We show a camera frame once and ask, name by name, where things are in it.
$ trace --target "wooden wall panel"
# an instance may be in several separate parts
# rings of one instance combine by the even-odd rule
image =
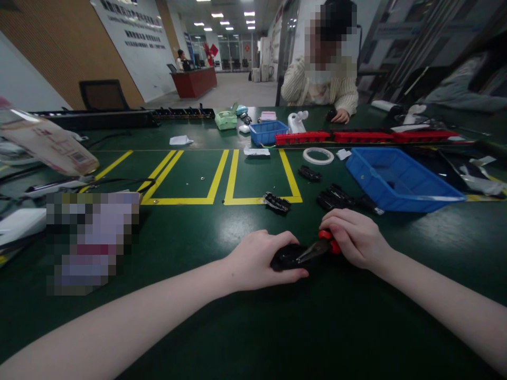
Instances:
[[[176,60],[178,58],[180,43],[178,42],[178,37],[176,36],[176,31],[174,30],[173,19],[169,13],[169,6],[167,5],[166,0],[155,0],[155,3],[157,4],[158,13],[162,19],[162,25],[164,25],[167,40],[171,46],[171,52],[173,53],[174,60]]]
[[[16,5],[21,12],[0,9],[0,30],[73,109],[85,109],[82,80],[118,79],[130,107],[144,103],[88,0],[17,0]]]

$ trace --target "green container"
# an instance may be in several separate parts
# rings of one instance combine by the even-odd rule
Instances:
[[[215,116],[215,123],[220,130],[233,129],[238,124],[238,117],[236,116],[236,109],[238,103],[234,103],[232,110],[219,112]]]

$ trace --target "ceiling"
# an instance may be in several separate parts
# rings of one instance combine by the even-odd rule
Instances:
[[[238,34],[267,31],[283,0],[168,0],[169,6],[181,13],[189,34],[204,34],[203,28],[210,27],[217,34]],[[244,12],[255,12],[255,17],[244,16]],[[211,13],[222,13],[223,18],[213,18]],[[255,30],[249,30],[246,20],[255,20]],[[229,21],[230,25],[220,25]],[[204,26],[195,26],[202,22]]]

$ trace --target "green workbench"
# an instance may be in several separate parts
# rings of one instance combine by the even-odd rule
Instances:
[[[336,127],[324,121],[328,107],[309,108],[310,117],[304,122],[308,130]],[[276,110],[278,119],[285,122],[289,113],[299,109],[250,108],[249,114],[256,120],[261,111]],[[376,128],[385,115],[360,106],[347,128]],[[480,126],[494,133],[497,142],[507,142],[500,123],[485,122],[480,115],[460,113],[456,117],[470,128]],[[351,195],[362,194],[345,163],[338,159],[318,168],[324,176],[321,183],[309,183],[297,174],[298,167],[306,164],[300,147],[273,149],[270,158],[247,158],[242,149],[250,144],[250,137],[236,130],[220,132],[211,120],[165,121],[158,129],[132,132],[131,137],[112,138],[94,146],[101,161],[98,173],[116,163],[107,177],[147,177],[163,160],[170,165],[178,159],[170,170],[158,172],[159,176],[166,172],[165,178],[151,199],[160,201],[148,201],[140,208],[138,244],[123,273],[87,296],[47,296],[46,276],[52,273],[53,250],[43,241],[32,244],[0,271],[0,362],[87,311],[223,258],[249,232],[289,230],[309,245],[315,241],[324,216],[315,202],[321,190],[336,182]],[[93,141],[111,133],[90,131],[87,135]],[[177,135],[188,135],[194,143],[169,146],[169,139]],[[337,151],[332,145],[329,149]],[[171,150],[183,153],[174,152],[167,160]],[[235,156],[237,168],[231,181]],[[13,170],[5,169],[0,175]],[[44,169],[7,183],[2,193],[16,195],[28,186],[60,178]],[[95,191],[126,188],[122,184],[110,186]],[[228,187],[229,202],[222,203]],[[294,190],[302,202],[294,203],[285,217],[263,205],[227,205],[241,203],[239,199],[248,203],[266,191],[297,198]],[[433,214],[386,213],[373,219],[393,248],[507,305],[506,211],[507,202],[466,202]],[[120,378],[378,376],[500,378],[410,299],[343,257],[324,259],[310,270],[308,279],[297,284],[236,293],[207,305]]]

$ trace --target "person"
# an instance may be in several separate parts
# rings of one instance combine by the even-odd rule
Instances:
[[[356,113],[356,63],[341,54],[341,41],[355,26],[356,5],[350,0],[327,0],[320,18],[311,20],[305,56],[287,68],[281,96],[290,106],[333,104],[332,122],[347,124]]]
[[[178,70],[184,71],[183,69],[183,61],[186,61],[185,52],[181,49],[178,50],[178,58],[176,58],[176,65],[178,66]]]
[[[505,93],[496,91],[507,78],[506,43],[507,32],[487,41],[420,102],[488,113],[507,108]]]
[[[331,230],[353,265],[399,289],[507,376],[505,306],[395,251],[378,226],[355,211],[329,212],[320,229]],[[305,269],[271,269],[275,253],[291,243],[298,240],[290,232],[250,233],[224,259],[123,296],[39,338],[0,366],[0,378],[114,378],[207,303],[308,277]]]

